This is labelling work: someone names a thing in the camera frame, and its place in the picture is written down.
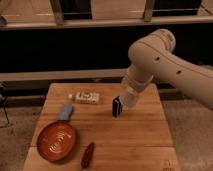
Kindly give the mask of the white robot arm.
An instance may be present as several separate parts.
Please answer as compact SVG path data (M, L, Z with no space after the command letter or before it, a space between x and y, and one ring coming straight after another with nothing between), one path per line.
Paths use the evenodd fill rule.
M173 55L175 45L171 31L158 29L130 46L131 65L123 77L120 93L124 106L134 107L139 94L158 77L213 110L213 70Z

